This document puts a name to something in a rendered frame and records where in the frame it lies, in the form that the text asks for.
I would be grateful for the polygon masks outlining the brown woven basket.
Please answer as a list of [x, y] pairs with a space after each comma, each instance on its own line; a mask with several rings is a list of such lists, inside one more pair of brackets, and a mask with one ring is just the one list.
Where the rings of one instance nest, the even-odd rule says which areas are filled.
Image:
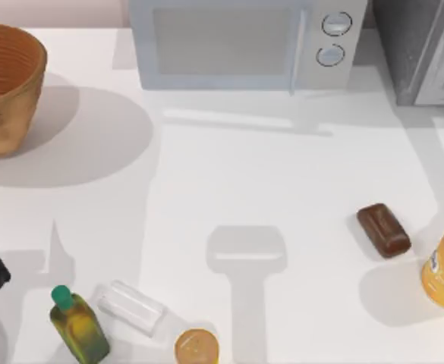
[[0, 24], [0, 157], [25, 140], [42, 92], [48, 61], [31, 33]]

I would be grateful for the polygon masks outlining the green and yellow bottle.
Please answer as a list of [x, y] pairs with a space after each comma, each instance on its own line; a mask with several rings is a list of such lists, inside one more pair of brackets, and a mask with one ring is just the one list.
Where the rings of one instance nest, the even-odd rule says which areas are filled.
[[65, 285], [52, 289], [49, 317], [80, 364], [100, 364], [110, 353], [107, 337], [86, 300]]

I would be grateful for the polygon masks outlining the clear glass cup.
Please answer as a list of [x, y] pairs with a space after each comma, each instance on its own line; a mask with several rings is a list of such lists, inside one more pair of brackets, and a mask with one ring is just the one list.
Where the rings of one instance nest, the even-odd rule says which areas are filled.
[[167, 313], [167, 308], [122, 282], [113, 281], [104, 286], [97, 300], [99, 310], [126, 325], [152, 337]]

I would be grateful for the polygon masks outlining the round microwave knob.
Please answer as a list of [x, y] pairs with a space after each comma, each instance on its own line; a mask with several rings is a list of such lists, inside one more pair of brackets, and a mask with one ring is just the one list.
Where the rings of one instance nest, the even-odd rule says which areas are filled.
[[345, 50], [337, 44], [320, 48], [316, 53], [316, 61], [323, 67], [335, 67], [345, 59]]
[[328, 36], [343, 36], [351, 29], [352, 23], [352, 18], [348, 13], [339, 11], [324, 17], [322, 30]]

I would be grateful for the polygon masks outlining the pale microwave oven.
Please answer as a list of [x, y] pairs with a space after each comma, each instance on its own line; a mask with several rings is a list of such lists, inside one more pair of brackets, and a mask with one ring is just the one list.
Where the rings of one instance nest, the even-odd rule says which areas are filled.
[[[285, 90], [289, 92], [300, 12], [305, 32], [298, 90], [346, 86], [367, 0], [128, 0], [140, 82], [144, 89]], [[343, 36], [322, 21], [344, 11]], [[316, 61], [320, 48], [345, 50], [335, 67]]]

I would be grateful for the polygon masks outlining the brown bread loaf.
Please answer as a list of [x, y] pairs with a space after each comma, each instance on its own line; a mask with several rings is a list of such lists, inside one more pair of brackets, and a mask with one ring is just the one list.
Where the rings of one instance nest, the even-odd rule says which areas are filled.
[[357, 219], [383, 258], [394, 258], [411, 248], [410, 237], [386, 204], [379, 202], [359, 209]]

